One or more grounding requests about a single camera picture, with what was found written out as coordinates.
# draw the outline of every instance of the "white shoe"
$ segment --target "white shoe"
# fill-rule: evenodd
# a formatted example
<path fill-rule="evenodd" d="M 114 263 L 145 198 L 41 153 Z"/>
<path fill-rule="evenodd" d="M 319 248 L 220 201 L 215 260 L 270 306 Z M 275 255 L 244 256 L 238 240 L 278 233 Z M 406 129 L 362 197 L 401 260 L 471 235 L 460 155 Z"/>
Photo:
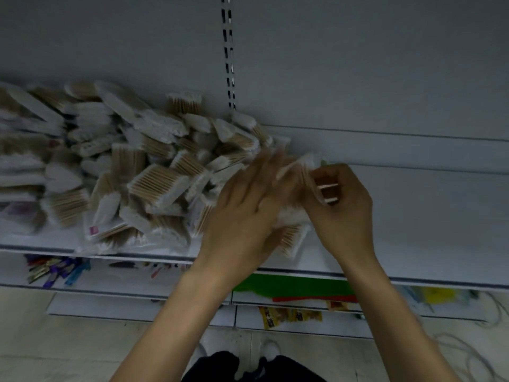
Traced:
<path fill-rule="evenodd" d="M 273 340 L 266 341 L 260 349 L 260 357 L 265 357 L 269 362 L 273 361 L 278 355 L 281 355 L 281 349 Z"/>
<path fill-rule="evenodd" d="M 205 350 L 205 347 L 201 343 L 198 343 L 198 346 L 194 349 L 194 353 L 191 355 L 191 359 L 189 359 L 189 363 L 187 364 L 187 370 L 189 370 L 191 367 L 194 366 L 194 364 L 200 359 L 201 357 L 206 357 L 207 351 Z"/>

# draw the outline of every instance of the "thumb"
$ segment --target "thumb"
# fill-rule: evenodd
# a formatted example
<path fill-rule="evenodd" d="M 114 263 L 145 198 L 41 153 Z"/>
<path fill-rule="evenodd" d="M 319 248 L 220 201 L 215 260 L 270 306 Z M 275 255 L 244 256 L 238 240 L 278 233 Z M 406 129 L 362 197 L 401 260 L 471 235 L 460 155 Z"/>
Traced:
<path fill-rule="evenodd" d="M 323 211 L 325 210 L 325 206 L 318 201 L 315 194 L 309 190 L 305 189 L 302 193 L 302 206 L 304 207 L 306 213 L 308 214 L 311 221 L 318 220 Z"/>

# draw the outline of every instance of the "pant leg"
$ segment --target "pant leg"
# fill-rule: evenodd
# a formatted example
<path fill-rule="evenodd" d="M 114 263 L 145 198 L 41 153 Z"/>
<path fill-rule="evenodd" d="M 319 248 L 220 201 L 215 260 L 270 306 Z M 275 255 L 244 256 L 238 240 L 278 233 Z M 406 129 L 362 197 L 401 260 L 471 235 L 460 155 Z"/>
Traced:
<path fill-rule="evenodd" d="M 253 372 L 246 372 L 239 382 L 282 382 L 290 380 L 292 382 L 326 382 L 325 379 L 313 373 L 307 367 L 291 358 L 278 355 L 268 362 L 261 358 L 258 368 Z"/>
<path fill-rule="evenodd" d="M 228 351 L 220 351 L 209 357 L 202 357 L 184 375 L 182 382 L 209 380 L 234 382 L 239 362 L 239 358 Z"/>

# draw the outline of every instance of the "forearm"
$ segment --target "forearm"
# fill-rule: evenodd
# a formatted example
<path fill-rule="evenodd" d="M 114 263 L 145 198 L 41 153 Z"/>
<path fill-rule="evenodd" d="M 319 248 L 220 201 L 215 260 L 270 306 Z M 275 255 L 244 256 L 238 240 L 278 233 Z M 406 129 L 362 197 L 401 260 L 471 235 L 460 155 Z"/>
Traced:
<path fill-rule="evenodd" d="M 392 382 L 459 381 L 376 259 L 341 263 Z"/>
<path fill-rule="evenodd" d="M 213 279 L 191 268 L 111 382 L 180 381 L 194 348 L 227 292 Z"/>

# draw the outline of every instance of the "floor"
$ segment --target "floor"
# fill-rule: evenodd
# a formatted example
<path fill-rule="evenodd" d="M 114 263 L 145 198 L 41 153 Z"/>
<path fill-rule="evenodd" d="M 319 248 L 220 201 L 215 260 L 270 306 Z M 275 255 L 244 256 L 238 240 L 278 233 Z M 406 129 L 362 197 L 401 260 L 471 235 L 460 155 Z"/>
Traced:
<path fill-rule="evenodd" d="M 105 382 L 117 369 L 146 323 L 48 316 L 51 292 L 0 288 L 0 380 L 2 382 Z M 430 335 L 449 332 L 474 344 L 496 371 L 509 378 L 509 319 L 493 329 L 470 322 L 427 320 Z M 371 341 L 210 328 L 201 342 L 207 353 L 229 350 L 240 357 L 239 373 L 256 368 L 260 344 L 277 341 L 283 354 L 329 381 L 388 381 Z M 446 358 L 465 368 L 466 356 L 444 348 Z M 477 381 L 489 381 L 472 362 Z"/>

